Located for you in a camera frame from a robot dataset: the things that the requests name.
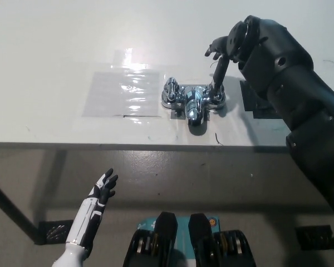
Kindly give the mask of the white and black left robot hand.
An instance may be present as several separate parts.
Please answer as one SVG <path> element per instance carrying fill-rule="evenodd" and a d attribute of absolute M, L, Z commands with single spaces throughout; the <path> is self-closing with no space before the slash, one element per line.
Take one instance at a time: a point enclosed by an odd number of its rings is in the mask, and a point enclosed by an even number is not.
<path fill-rule="evenodd" d="M 83 200 L 66 239 L 67 243 L 79 245 L 86 250 L 92 248 L 107 202 L 115 194 L 118 176 L 113 171 L 107 170 Z"/>

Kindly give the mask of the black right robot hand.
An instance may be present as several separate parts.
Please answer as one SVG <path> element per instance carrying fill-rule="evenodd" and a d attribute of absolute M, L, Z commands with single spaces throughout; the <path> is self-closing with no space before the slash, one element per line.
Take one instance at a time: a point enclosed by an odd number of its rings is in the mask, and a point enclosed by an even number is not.
<path fill-rule="evenodd" d="M 215 53 L 213 60 L 218 61 L 212 77 L 212 82 L 210 84 L 210 92 L 212 92 L 214 95 L 220 93 L 221 86 L 223 84 L 223 80 L 229 65 L 230 59 L 227 54 L 227 44 L 228 36 L 219 37 L 209 45 L 207 51 L 205 52 L 206 57 L 209 57 L 212 53 Z"/>

